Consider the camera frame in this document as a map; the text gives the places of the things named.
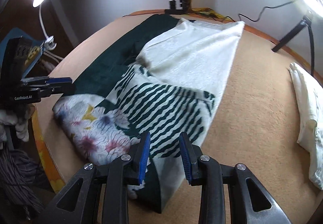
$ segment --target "power cord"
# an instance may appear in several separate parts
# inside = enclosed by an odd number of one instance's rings
[[[212,16],[212,14],[204,14],[204,13],[201,13],[201,12],[189,12],[188,15],[200,15],[200,16],[203,16],[203,17],[209,17],[209,18],[212,18],[213,20],[217,21],[216,17],[215,16]]]
[[[49,50],[47,50],[45,47],[45,41],[41,44],[41,49],[43,51],[43,55],[53,59],[57,64],[60,63],[61,60],[63,60],[64,58],[63,57],[60,57],[60,56],[57,56],[55,55],[54,53],[50,52]]]
[[[245,15],[243,15],[243,14],[238,14],[238,17],[239,17],[239,20],[240,20],[240,21],[241,21],[241,17],[245,17],[245,18],[249,19],[249,20],[250,20],[250,21],[252,21],[252,22],[258,22],[258,21],[261,19],[261,16],[262,16],[262,14],[263,14],[263,12],[264,12],[264,10],[265,10],[266,8],[270,8],[270,9],[279,8],[279,7],[282,7],[282,6],[285,6],[285,5],[293,4],[293,3],[295,3],[296,1],[297,1],[297,0],[292,0],[292,1],[289,1],[289,2],[287,2],[287,3],[281,4],[281,5],[277,5],[277,6],[265,6],[265,7],[263,7],[263,9],[261,10],[261,12],[260,12],[260,14],[259,14],[259,16],[258,16],[257,20],[253,20],[253,19],[251,19],[251,18],[249,18],[249,17],[247,17],[247,16],[245,16]]]
[[[37,177],[43,174],[42,172],[38,172],[39,169],[41,168],[40,163],[41,163],[41,160],[39,160],[39,162],[38,162],[38,165],[37,165],[37,168],[36,168],[36,173],[34,175],[32,175],[32,177],[34,177],[34,180],[33,180],[33,183],[31,183],[31,184],[27,184],[27,183],[21,183],[21,184],[9,183],[9,182],[5,181],[2,178],[0,178],[0,182],[4,183],[5,185],[8,185],[8,186],[35,186],[35,181],[36,181]]]
[[[227,18],[230,18],[233,22],[235,22],[235,20],[233,20],[233,19],[232,19],[231,17],[229,17],[229,16],[226,16],[226,17],[222,18],[222,19],[220,20],[220,22],[221,22],[221,23],[223,23],[223,21],[224,21],[224,20],[226,20]]]

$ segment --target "black device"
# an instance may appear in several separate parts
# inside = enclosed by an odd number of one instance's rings
[[[192,186],[202,186],[199,224],[225,224],[223,184],[228,184],[231,224],[291,224],[244,164],[219,164],[192,145],[185,132],[180,134],[179,145],[186,179]],[[139,144],[109,165],[86,164],[48,204],[36,224],[95,224],[102,184],[106,184],[102,224],[128,224],[126,185],[142,182],[149,148],[150,133],[144,132]]]
[[[127,185],[140,185],[146,174],[150,133],[128,154],[108,165],[85,164],[56,194],[36,224],[96,224],[102,184],[106,184],[102,223],[125,224],[128,219]]]
[[[226,166],[203,155],[185,132],[179,146],[188,183],[202,186],[199,224],[225,224],[223,184],[228,185],[231,224],[291,224],[246,165]]]
[[[176,9],[176,0],[169,0],[169,9],[165,9],[165,14],[183,15],[188,11],[190,0],[179,0],[181,9]]]
[[[0,103],[6,109],[37,103],[43,97],[74,90],[69,77],[22,78],[31,45],[32,41],[24,37],[10,39],[7,43],[0,76]]]

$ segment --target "bed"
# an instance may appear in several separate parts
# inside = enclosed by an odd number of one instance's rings
[[[152,15],[144,13],[119,18],[93,34],[50,76],[69,76],[75,80],[105,49]],[[175,17],[199,19],[188,15]],[[288,72],[295,59],[283,50],[273,53],[268,36],[247,29],[240,39],[222,101],[201,149],[219,163],[246,164],[292,223],[306,223],[321,196],[308,179],[309,154],[296,143],[299,113]],[[52,107],[59,97],[53,95],[36,104],[32,118],[39,155],[56,192],[86,163],[53,119]],[[161,215],[130,201],[130,223],[197,223],[200,192],[199,187],[183,181]]]

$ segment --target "gray rope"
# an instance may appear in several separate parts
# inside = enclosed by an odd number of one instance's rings
[[[38,164],[21,150],[9,151],[4,147],[0,154],[0,186],[13,204],[30,206],[40,213],[44,206],[29,185],[38,173]]]

